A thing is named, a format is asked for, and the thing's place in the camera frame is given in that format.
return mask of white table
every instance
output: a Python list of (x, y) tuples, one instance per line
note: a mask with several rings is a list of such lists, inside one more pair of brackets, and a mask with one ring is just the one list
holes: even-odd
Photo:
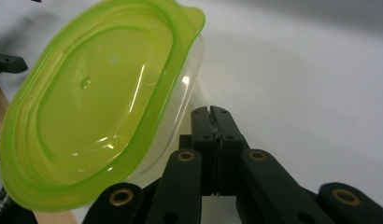
[[(0, 53), (34, 64), (94, 2), (0, 0)], [(180, 2), (206, 14), (194, 103), (230, 110), (301, 186), (343, 182), (383, 206), (383, 0)], [(24, 76), (0, 74), (9, 101)], [(234, 198), (204, 198), (202, 223), (240, 223)]]

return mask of container lid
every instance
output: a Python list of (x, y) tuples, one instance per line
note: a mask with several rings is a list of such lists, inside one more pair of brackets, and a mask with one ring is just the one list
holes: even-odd
[(144, 158), (201, 10), (173, 0), (111, 0), (57, 34), (7, 111), (0, 174), (37, 211), (93, 201)]

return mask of green plastic lid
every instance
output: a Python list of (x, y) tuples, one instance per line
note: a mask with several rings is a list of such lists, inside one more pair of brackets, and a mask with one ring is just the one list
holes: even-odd
[(4, 120), (0, 174), (10, 197), (65, 210), (131, 174), (204, 22), (173, 0), (106, 0), (66, 25)]

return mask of brass insert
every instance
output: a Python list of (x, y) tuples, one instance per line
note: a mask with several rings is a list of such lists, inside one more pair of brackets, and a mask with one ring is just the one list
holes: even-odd
[(122, 206), (130, 202), (133, 198), (134, 194), (130, 189), (118, 189), (110, 195), (109, 202), (113, 206)]
[(350, 206), (361, 205), (361, 200), (353, 192), (346, 189), (334, 189), (332, 191), (333, 196), (337, 201), (345, 203)]
[(177, 159), (180, 161), (192, 161), (194, 160), (194, 154), (192, 154), (190, 151), (184, 151), (177, 154)]
[(255, 161), (265, 161), (267, 159), (264, 153), (255, 150), (249, 152), (249, 157)]

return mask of wooden stick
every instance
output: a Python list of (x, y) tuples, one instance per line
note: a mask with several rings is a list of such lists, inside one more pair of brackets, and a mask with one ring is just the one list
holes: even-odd
[[(0, 132), (7, 108), (8, 101), (2, 90), (0, 90)], [(57, 213), (34, 212), (34, 214), (38, 224), (78, 224), (71, 211)]]

